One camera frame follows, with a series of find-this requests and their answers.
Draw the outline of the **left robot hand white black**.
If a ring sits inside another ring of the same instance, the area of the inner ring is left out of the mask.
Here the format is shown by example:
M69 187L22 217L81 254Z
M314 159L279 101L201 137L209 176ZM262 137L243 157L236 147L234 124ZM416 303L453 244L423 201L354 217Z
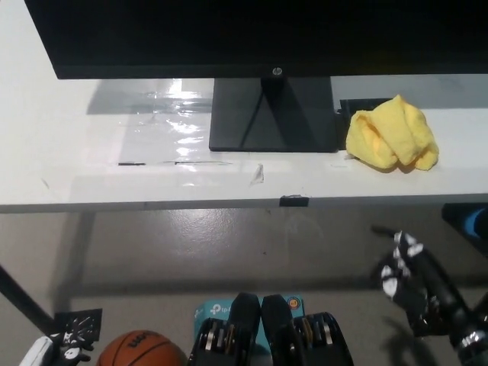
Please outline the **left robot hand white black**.
M78 365L91 360L93 342L75 332L43 335L28 349L19 366Z

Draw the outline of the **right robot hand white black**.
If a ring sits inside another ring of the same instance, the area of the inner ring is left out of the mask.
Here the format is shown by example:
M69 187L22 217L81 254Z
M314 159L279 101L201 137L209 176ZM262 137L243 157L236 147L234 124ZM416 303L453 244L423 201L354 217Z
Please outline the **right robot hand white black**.
M415 337L448 336L453 346L483 328L444 268L427 247L410 234L372 226L371 231L393 240L393 249L374 269L384 294L407 317Z

